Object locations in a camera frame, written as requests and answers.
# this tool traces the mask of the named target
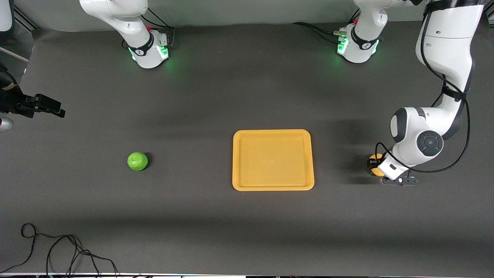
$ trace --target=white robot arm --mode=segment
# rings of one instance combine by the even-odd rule
[[[360,9],[360,24],[350,23],[340,28],[345,34],[337,53],[352,63],[363,63],[375,53],[379,35],[388,22],[384,9],[418,5],[423,0],[354,0]]]
[[[444,140],[459,130],[464,105],[468,112],[466,95],[474,64],[470,43],[483,8],[483,0],[432,0],[427,5],[415,52],[422,64],[443,79],[443,99],[437,107],[396,111],[390,124],[396,144],[378,166],[389,179],[435,158]]]
[[[84,11],[115,28],[129,45],[139,66],[150,69],[168,59],[166,34],[149,31],[140,15],[148,9],[147,0],[80,0]]]

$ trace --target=orange tray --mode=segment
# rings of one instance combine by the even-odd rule
[[[310,134],[240,130],[233,136],[233,187],[239,191],[309,190],[314,186]]]

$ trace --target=dark gray table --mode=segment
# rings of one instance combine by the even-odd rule
[[[330,30],[340,24],[327,25]],[[452,170],[419,186],[383,186],[364,172],[391,145],[402,106],[441,90],[415,57],[420,22],[393,22],[365,64],[294,25],[183,28],[171,59],[139,68],[116,32],[43,33],[25,93],[63,103],[65,119],[12,116],[0,133],[0,266],[21,262],[24,222],[75,233],[121,272],[494,277],[494,51],[486,19],[472,44],[472,136]],[[316,184],[303,192],[238,192],[232,136],[306,129]],[[448,165],[465,126],[441,156]],[[134,151],[151,166],[126,165]],[[41,239],[15,272],[42,272]],[[71,247],[54,250],[65,271]],[[101,266],[110,272],[108,265]],[[93,272],[85,260],[79,272]]]

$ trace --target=lime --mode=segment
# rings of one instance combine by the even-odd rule
[[[128,156],[128,166],[134,171],[141,171],[148,165],[148,157],[142,152],[133,152]]]

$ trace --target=cable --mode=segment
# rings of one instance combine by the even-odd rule
[[[295,25],[302,25],[302,26],[305,26],[305,27],[308,27],[312,32],[316,33],[316,35],[318,35],[319,37],[321,37],[323,40],[327,41],[327,42],[330,42],[332,44],[338,44],[339,42],[337,41],[332,41],[326,37],[324,37],[321,33],[318,32],[318,30],[320,29],[319,27],[315,26],[315,28],[313,28],[312,24],[308,24],[308,23],[305,23],[305,22],[295,22],[295,23],[292,23],[292,24],[295,24]]]
[[[348,20],[348,23],[352,23],[352,22],[353,22],[353,20],[354,20],[355,18],[357,18],[357,16],[359,16],[359,15],[360,15],[360,13],[359,13],[359,14],[357,14],[357,13],[359,12],[359,10],[360,10],[360,8],[358,8],[358,9],[357,9],[357,10],[353,13],[352,17],[350,17],[350,20]]]
[[[487,6],[487,8],[484,9],[484,12],[487,12],[493,5],[494,1],[489,6]]]
[[[170,27],[166,22],[164,22],[159,16],[157,16],[150,8],[148,8],[148,11],[150,11],[158,20],[163,22],[167,27]]]
[[[21,9],[19,9],[16,5],[14,5],[14,11],[17,12],[29,25],[33,27],[33,29],[38,30],[41,29],[29,16],[27,16]]]
[[[175,43],[175,31],[177,31],[176,28],[173,29],[173,35],[171,35],[171,44],[170,44],[170,47],[172,47],[173,44]]]
[[[163,27],[163,28],[168,28],[168,29],[173,29],[173,34],[171,35],[171,44],[169,45],[170,47],[173,46],[173,44],[175,43],[175,31],[176,31],[176,28],[173,27],[173,26],[169,26],[166,22],[164,22],[158,15],[156,15],[151,9],[148,8],[148,10],[158,19],[160,20],[161,22],[163,22],[164,25],[160,25],[160,24],[157,24],[157,23],[154,23],[150,20],[148,20],[147,18],[145,18],[143,15],[141,15],[141,17],[146,20],[148,23],[151,23],[153,25],[156,25],[158,27]]]
[[[25,228],[29,226],[31,228],[33,228],[33,235],[30,235],[30,236],[26,236],[26,234],[24,233],[25,231]],[[73,235],[73,234],[62,234],[62,235],[57,235],[57,236],[51,236],[51,235],[48,235],[48,234],[45,234],[45,233],[42,233],[42,232],[38,232],[36,230],[36,227],[31,224],[31,223],[25,223],[24,225],[22,225],[21,227],[21,236],[23,238],[32,238],[33,239],[33,242],[31,243],[31,251],[29,252],[29,256],[27,257],[27,259],[24,260],[24,262],[18,264],[18,265],[14,265],[14,266],[11,266],[7,269],[5,269],[4,271],[0,272],[1,273],[4,273],[4,272],[7,272],[9,270],[11,270],[12,268],[15,268],[15,267],[18,267],[18,266],[22,266],[23,264],[25,264],[27,261],[29,261],[29,259],[31,258],[31,256],[33,255],[33,251],[34,251],[34,246],[35,246],[35,243],[36,243],[36,239],[38,238],[38,236],[44,236],[44,237],[48,237],[48,238],[57,238],[57,240],[55,241],[54,244],[52,244],[52,246],[50,247],[49,251],[48,251],[48,254],[46,256],[46,276],[48,277],[49,274],[48,274],[48,271],[49,271],[49,263],[51,261],[51,252],[53,251],[54,247],[63,239],[67,239],[73,246],[74,246],[74,254],[72,255],[72,259],[71,259],[71,263],[70,263],[70,266],[67,270],[67,272],[65,273],[65,276],[67,275],[70,275],[72,273],[72,267],[76,261],[76,259],[78,258],[79,255],[83,255],[83,256],[88,256],[91,258],[91,261],[93,263],[93,266],[94,266],[94,269],[96,270],[96,272],[98,273],[98,275],[101,274],[101,272],[99,271],[97,265],[96,265],[96,262],[94,261],[94,259],[99,259],[99,260],[105,260],[105,261],[109,261],[111,264],[112,264],[112,267],[113,267],[113,270],[115,272],[115,277],[117,277],[117,273],[118,273],[118,270],[117,270],[117,267],[115,266],[115,263],[110,260],[110,259],[107,259],[107,258],[104,258],[104,257],[100,257],[100,256],[97,256],[97,255],[94,255],[92,254],[88,249],[83,249],[82,248],[82,243],[81,243],[81,240]]]
[[[327,30],[324,30],[324,29],[321,29],[321,28],[317,27],[316,25],[310,24],[310,23],[307,23],[307,22],[300,22],[299,21],[299,22],[294,22],[292,24],[306,26],[306,27],[309,27],[309,28],[316,29],[317,31],[319,31],[321,33],[326,33],[326,34],[333,35],[333,32],[327,31]]]
[[[0,67],[0,72],[5,73],[10,78],[10,80],[12,81],[12,83],[17,84],[17,80],[15,80],[15,78],[7,71],[6,68]]]
[[[427,32],[427,27],[429,26],[429,20],[430,20],[430,16],[431,16],[431,13],[427,13],[425,16],[424,16],[424,19],[425,19],[425,23],[424,23],[424,28],[423,28],[423,31],[422,31],[422,36],[421,36],[421,39],[420,39],[420,54],[422,56],[422,60],[424,61],[424,64],[425,66],[437,77],[439,77],[441,80],[443,80],[443,86],[445,86],[446,84],[448,85],[451,85],[457,92],[459,93],[464,93],[462,92],[457,86],[455,86],[453,83],[451,83],[450,81],[448,81],[446,79],[446,76],[443,74],[443,75],[440,75],[438,72],[436,72],[434,69],[432,69],[432,67],[429,65],[429,63],[427,62],[427,59],[425,58],[425,54],[424,54],[424,39],[425,39],[425,34]],[[439,94],[439,96],[437,97],[437,99],[434,101],[434,103],[432,104],[432,107],[437,103],[437,101],[439,100],[439,98],[443,95],[443,93]],[[461,100],[464,105],[465,105],[465,108],[466,108],[466,117],[467,117],[467,131],[466,131],[466,139],[465,139],[465,145],[463,146],[463,150],[461,151],[461,154],[459,155],[459,157],[453,162],[451,163],[449,166],[447,167],[444,167],[442,169],[438,169],[438,170],[429,170],[429,171],[426,171],[426,170],[419,170],[419,169],[415,169],[415,168],[412,168],[412,167],[408,167],[407,165],[405,165],[403,162],[401,162],[400,160],[398,160],[392,153],[391,151],[389,151],[389,149],[382,143],[382,142],[378,142],[376,145],[375,145],[375,149],[374,149],[374,155],[376,156],[376,160],[377,160],[377,148],[381,145],[384,150],[392,157],[394,158],[398,163],[400,163],[403,167],[411,170],[411,171],[415,171],[415,172],[418,172],[418,173],[438,173],[438,172],[442,172],[442,171],[446,171],[446,170],[449,170],[451,169],[453,166],[455,166],[461,159],[462,157],[464,156],[466,150],[468,149],[468,144],[470,143],[470,107],[468,105],[468,101],[466,99],[462,99]]]
[[[156,25],[158,27],[171,28],[170,26],[164,26],[164,25],[160,25],[160,24],[154,23],[154,22],[148,20],[147,18],[145,18],[144,15],[141,15],[141,17],[142,17],[142,19],[146,20],[148,23],[151,23],[151,24]]]

